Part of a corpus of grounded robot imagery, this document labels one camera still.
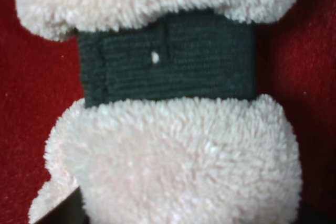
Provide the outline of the pink towel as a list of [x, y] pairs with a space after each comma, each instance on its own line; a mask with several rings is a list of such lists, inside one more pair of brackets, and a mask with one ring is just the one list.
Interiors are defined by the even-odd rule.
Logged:
[[296, 0], [15, 0], [77, 37], [84, 97], [46, 142], [30, 223], [292, 223], [302, 186], [283, 108], [255, 86], [255, 26]]

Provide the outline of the red tablecloth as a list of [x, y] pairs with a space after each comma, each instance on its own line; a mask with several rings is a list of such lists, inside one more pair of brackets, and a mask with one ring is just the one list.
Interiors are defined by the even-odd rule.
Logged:
[[[335, 0], [298, 0], [257, 32], [258, 90], [284, 108], [300, 143], [304, 200], [335, 218]], [[82, 96], [74, 40], [33, 36], [1, 0], [1, 223], [27, 223], [49, 179], [45, 140]]]

